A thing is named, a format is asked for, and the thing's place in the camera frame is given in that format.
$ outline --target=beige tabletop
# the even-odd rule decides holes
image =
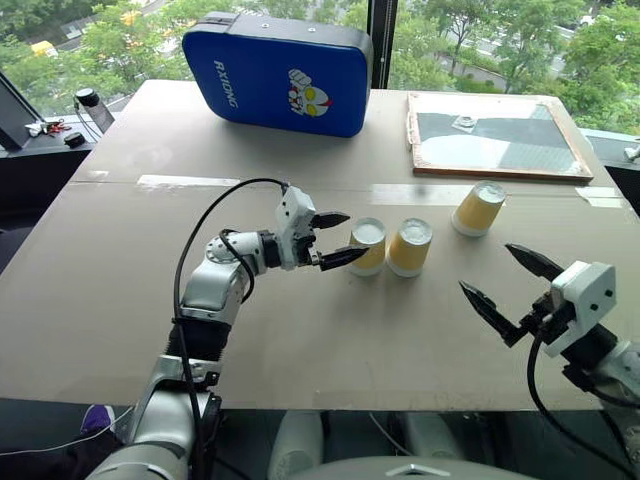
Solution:
[[[135,402],[170,329],[173,271],[190,229],[223,185],[264,175],[301,187],[320,211],[374,216],[389,232],[423,218],[434,240],[412,280],[310,267],[259,277],[224,355],[218,393],[226,408],[532,408],[530,339],[508,349],[457,285],[482,288],[512,320],[526,313],[547,284],[513,260],[507,242],[564,266],[615,265],[618,306],[605,325],[640,340],[640,224],[625,201],[602,208],[575,185],[503,181],[508,199],[490,233],[462,237],[449,217],[476,180],[414,176],[406,111],[406,92],[372,91],[359,135],[322,137],[228,123],[195,84],[145,83],[0,277],[0,396]],[[595,175],[591,186],[618,196],[569,130]],[[230,197],[195,241],[185,272],[221,228],[272,227],[277,200],[268,186]],[[320,232],[318,248],[343,246],[351,224]],[[562,364],[541,359],[543,399],[554,409],[593,408],[562,377]]]

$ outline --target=wooden frame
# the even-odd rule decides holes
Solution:
[[[487,98],[495,100],[496,104],[505,101],[530,101],[535,105],[546,107],[551,118],[564,138],[568,149],[577,163],[580,173],[558,173],[551,170],[523,170],[509,168],[493,168],[493,167],[457,167],[445,164],[436,164],[426,161],[420,152],[419,146],[422,144],[420,135],[418,114],[427,113],[416,110],[416,103],[424,102],[429,96],[438,96],[438,100],[442,100],[443,96],[465,96],[472,102],[474,99]],[[413,150],[413,173],[414,174],[446,174],[446,175],[474,175],[482,177],[516,177],[526,179],[543,179],[543,180],[565,180],[580,183],[588,183],[593,179],[593,174],[589,169],[585,160],[587,149],[584,148],[586,140],[582,136],[580,130],[569,116],[568,112],[555,97],[537,96],[537,95],[493,95],[493,94],[465,94],[453,92],[411,92],[408,95],[409,113],[407,117],[407,137],[409,144]]]

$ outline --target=paper cup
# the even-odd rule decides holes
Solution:
[[[401,277],[420,275],[432,238],[433,229],[427,222],[418,218],[406,219],[389,246],[389,268]]]
[[[355,262],[349,264],[349,271],[360,277],[375,275],[384,265],[386,232],[384,225],[375,218],[361,218],[351,229],[350,245],[368,247],[369,250]]]
[[[453,212],[451,223],[463,235],[481,237],[489,231],[505,196],[504,189],[497,183],[480,182]]]

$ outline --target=blue padded box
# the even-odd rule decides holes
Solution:
[[[371,38],[349,27],[212,12],[182,40],[207,104],[227,120],[351,137],[371,84]]]

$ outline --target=glass window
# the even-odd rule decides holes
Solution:
[[[398,0],[389,88],[559,97],[640,135],[640,2]]]
[[[119,111],[147,79],[190,80],[183,33],[210,11],[365,29],[366,0],[0,0],[0,69],[45,117],[92,87]]]

